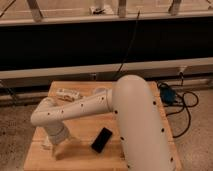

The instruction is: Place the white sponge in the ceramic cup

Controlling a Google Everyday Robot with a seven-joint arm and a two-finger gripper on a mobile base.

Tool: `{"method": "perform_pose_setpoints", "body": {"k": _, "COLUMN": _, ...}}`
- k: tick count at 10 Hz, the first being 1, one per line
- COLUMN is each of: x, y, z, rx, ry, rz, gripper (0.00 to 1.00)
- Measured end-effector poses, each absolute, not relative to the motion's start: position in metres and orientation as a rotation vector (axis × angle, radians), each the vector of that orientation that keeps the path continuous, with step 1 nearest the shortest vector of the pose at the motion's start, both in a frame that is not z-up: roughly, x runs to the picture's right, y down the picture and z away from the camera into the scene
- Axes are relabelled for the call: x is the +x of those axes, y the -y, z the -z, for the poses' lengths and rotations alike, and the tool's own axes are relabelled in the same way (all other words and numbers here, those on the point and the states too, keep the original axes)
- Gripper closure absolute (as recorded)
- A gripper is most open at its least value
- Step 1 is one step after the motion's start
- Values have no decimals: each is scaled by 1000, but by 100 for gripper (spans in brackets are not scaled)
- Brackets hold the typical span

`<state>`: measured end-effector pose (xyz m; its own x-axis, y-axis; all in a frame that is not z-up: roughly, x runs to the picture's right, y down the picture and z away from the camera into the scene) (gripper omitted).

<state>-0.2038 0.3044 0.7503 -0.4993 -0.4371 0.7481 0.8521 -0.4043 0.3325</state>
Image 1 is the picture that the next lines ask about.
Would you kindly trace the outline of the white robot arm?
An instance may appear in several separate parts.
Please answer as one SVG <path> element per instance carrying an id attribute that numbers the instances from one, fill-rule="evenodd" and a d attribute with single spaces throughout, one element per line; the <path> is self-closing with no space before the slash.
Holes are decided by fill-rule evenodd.
<path id="1" fill-rule="evenodd" d="M 69 119 L 114 113 L 128 171 L 175 171 L 161 116 L 149 84 L 137 75 L 118 79 L 113 87 L 57 106 L 43 99 L 31 115 L 31 123 L 45 129 L 51 143 L 64 141 Z"/>

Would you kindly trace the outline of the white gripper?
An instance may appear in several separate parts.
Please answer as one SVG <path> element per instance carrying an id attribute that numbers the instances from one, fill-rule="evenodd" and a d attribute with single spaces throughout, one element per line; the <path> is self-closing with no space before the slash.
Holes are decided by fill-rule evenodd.
<path id="1" fill-rule="evenodd" d="M 61 132 L 56 135 L 50 135 L 49 140 L 53 145 L 58 145 L 70 136 L 70 132 L 67 127 L 64 127 Z"/>

